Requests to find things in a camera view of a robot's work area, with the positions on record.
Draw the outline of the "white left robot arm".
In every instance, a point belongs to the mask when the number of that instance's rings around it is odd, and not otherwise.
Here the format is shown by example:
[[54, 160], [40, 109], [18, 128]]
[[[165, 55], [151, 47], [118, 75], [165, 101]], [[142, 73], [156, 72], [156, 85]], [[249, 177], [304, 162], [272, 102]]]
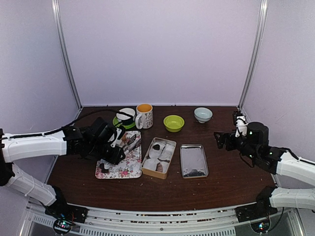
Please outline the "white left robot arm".
[[70, 124], [44, 133], [1, 133], [0, 184], [38, 200], [58, 218], [67, 218], [71, 208], [62, 191], [27, 174], [14, 162], [33, 157], [80, 155], [116, 165], [125, 158], [119, 145], [125, 132], [121, 125], [116, 127], [98, 117], [91, 126], [82, 128]]

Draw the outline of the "bear print tin lid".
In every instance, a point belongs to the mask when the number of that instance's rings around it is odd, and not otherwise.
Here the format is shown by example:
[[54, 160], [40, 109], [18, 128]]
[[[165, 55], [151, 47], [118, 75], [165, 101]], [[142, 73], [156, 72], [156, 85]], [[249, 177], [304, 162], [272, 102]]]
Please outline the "bear print tin lid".
[[180, 147], [181, 172], [183, 178], [201, 178], [209, 174], [203, 145], [183, 144]]

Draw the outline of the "silver metal tongs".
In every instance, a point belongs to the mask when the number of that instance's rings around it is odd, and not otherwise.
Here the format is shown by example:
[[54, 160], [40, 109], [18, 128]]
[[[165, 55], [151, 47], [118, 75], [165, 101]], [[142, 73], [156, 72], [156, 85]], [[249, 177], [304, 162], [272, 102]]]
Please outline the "silver metal tongs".
[[130, 153], [133, 150], [136, 150], [141, 146], [141, 137], [137, 135], [133, 135], [126, 144], [123, 146], [123, 151], [125, 154]]

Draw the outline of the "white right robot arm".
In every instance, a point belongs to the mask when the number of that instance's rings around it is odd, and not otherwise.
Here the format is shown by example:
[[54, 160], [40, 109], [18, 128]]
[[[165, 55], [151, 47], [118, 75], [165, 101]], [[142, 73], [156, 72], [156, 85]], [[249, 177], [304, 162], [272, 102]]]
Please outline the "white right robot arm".
[[261, 122], [248, 122], [240, 111], [233, 112], [235, 130], [214, 132], [219, 149], [237, 150], [249, 167], [259, 167], [272, 174], [290, 177], [311, 185], [307, 189], [288, 189], [266, 186], [255, 203], [235, 209], [240, 222], [268, 217], [280, 207], [315, 208], [315, 163], [297, 156], [287, 147], [269, 145], [269, 128]]

